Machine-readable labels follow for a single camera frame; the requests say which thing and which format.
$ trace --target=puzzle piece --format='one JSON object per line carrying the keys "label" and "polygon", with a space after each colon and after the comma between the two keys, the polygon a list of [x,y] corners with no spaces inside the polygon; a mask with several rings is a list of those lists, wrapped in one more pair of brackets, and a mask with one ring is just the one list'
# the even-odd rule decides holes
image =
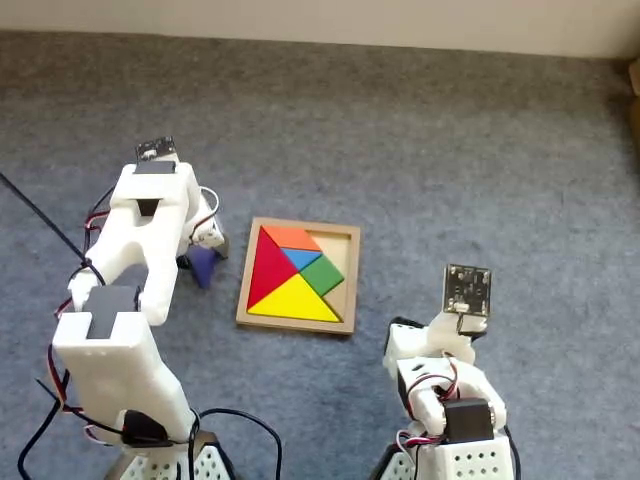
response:
{"label": "puzzle piece", "polygon": [[263,225],[262,228],[279,247],[321,251],[320,247],[309,235],[309,232],[302,228],[274,227],[271,225]]}
{"label": "puzzle piece", "polygon": [[252,315],[340,322],[335,313],[297,273],[247,310]]}
{"label": "puzzle piece", "polygon": [[283,248],[282,251],[291,260],[298,271],[309,265],[315,259],[317,259],[322,252],[312,252],[311,250],[296,250],[293,248]]}
{"label": "puzzle piece", "polygon": [[258,244],[256,246],[247,309],[262,300],[296,273],[298,273],[298,269],[261,228],[258,233]]}
{"label": "puzzle piece", "polygon": [[318,257],[311,265],[300,272],[303,278],[311,285],[315,292],[323,296],[344,277],[325,255]]}

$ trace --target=green square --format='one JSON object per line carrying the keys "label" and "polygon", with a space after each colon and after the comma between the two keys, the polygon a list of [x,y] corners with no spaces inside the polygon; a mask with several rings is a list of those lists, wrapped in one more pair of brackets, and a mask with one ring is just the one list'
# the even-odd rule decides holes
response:
{"label": "green square", "polygon": [[305,267],[300,274],[321,297],[344,280],[340,271],[324,255]]}

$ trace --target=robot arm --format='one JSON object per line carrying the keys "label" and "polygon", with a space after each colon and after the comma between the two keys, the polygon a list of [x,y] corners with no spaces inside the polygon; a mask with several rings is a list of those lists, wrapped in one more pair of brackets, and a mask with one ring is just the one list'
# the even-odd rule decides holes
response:
{"label": "robot arm", "polygon": [[[123,168],[100,237],[86,257],[107,284],[131,265],[146,265],[148,276],[138,298],[140,311],[149,324],[161,325],[178,273],[176,257],[187,253],[190,246],[214,249],[226,257],[228,242],[193,168],[179,161],[172,139],[142,144],[138,157],[137,164]],[[98,286],[88,268],[74,275],[69,290],[77,311]]]}
{"label": "robot arm", "polygon": [[400,317],[389,325],[383,365],[413,422],[398,432],[396,453],[373,478],[391,478],[389,472],[411,461],[419,465],[416,479],[486,472],[496,480],[513,479],[509,442],[500,432],[505,404],[473,365],[472,342],[486,333],[490,288],[488,270],[449,265],[442,312],[428,326]]}
{"label": "robot arm", "polygon": [[[137,432],[132,437],[151,437],[155,451],[163,442],[184,450],[175,445],[188,440],[194,415],[180,382],[160,358],[150,327],[167,318],[176,258],[193,248],[226,256],[228,242],[216,218],[217,195],[212,209],[170,137],[140,145],[138,158],[123,168],[100,237],[86,253],[106,285],[87,268],[73,276],[75,312],[61,315],[53,346],[87,416]],[[148,269],[142,288],[111,285],[135,264]],[[104,430],[95,435],[110,444],[144,448]]]}

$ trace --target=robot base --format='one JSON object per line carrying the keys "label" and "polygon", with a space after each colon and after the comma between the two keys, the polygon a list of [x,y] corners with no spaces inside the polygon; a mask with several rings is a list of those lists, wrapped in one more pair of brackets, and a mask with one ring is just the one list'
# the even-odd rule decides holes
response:
{"label": "robot base", "polygon": [[389,447],[371,480],[513,480],[507,437],[422,448],[419,471],[411,458]]}
{"label": "robot base", "polygon": [[[196,480],[240,480],[222,451],[218,439],[211,432],[200,431],[196,436],[194,473]],[[189,472],[186,461],[163,463],[157,459],[122,454],[107,473],[105,480],[186,480]]]}

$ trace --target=floor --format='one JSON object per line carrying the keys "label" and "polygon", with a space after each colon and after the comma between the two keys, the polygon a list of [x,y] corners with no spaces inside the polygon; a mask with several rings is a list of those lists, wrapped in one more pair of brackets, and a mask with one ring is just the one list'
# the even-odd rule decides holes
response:
{"label": "floor", "polygon": [[[181,275],[154,331],[192,405],[244,409],[285,442],[283,479],[367,478],[407,423],[382,368],[388,321],[429,321],[448,262],[494,271],[482,368],[525,479],[640,468],[640,175],[624,66],[469,52],[0,33],[0,166],[74,240],[88,206],[172,134],[221,195],[232,253],[210,291]],[[0,477],[50,408],[52,310],[76,261],[0,189]],[[353,337],[237,328],[251,219],[362,227]],[[248,479],[275,448],[206,423]],[[100,478],[114,449],[59,418],[36,479]]]}

